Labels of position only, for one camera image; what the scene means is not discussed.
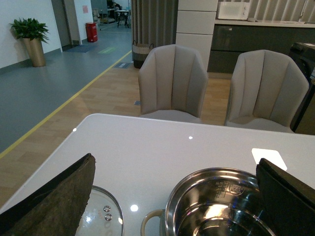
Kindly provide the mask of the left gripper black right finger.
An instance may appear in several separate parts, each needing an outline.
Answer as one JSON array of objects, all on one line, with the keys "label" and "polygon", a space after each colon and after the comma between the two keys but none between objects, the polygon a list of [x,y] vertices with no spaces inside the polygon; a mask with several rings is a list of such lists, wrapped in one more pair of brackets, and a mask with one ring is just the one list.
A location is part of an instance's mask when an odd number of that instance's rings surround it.
[{"label": "left gripper black right finger", "polygon": [[256,166],[264,207],[278,236],[315,234],[315,190],[262,158]]}]

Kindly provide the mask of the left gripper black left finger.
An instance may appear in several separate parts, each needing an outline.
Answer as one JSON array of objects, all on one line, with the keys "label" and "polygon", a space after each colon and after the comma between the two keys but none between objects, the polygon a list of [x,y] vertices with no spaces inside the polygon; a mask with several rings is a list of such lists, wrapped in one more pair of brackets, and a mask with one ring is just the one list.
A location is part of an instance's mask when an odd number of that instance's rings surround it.
[{"label": "left gripper black left finger", "polygon": [[85,211],[95,176],[86,154],[0,215],[2,236],[73,236]]}]

